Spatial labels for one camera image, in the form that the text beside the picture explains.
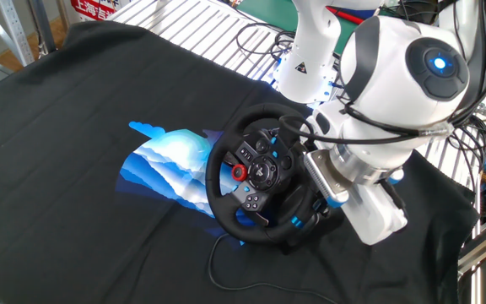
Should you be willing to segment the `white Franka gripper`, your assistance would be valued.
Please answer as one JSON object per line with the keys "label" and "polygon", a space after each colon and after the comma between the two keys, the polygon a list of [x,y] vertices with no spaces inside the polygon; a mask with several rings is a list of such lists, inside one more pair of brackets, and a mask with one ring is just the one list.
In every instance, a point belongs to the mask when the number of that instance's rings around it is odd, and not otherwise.
{"label": "white Franka gripper", "polygon": [[315,145],[317,150],[308,154],[308,172],[327,201],[318,198],[312,205],[315,213],[328,216],[330,206],[340,208],[366,245],[381,242],[407,225],[401,200],[392,197],[392,185],[404,178],[401,166],[378,164],[375,148],[357,155],[359,146],[318,139]]}

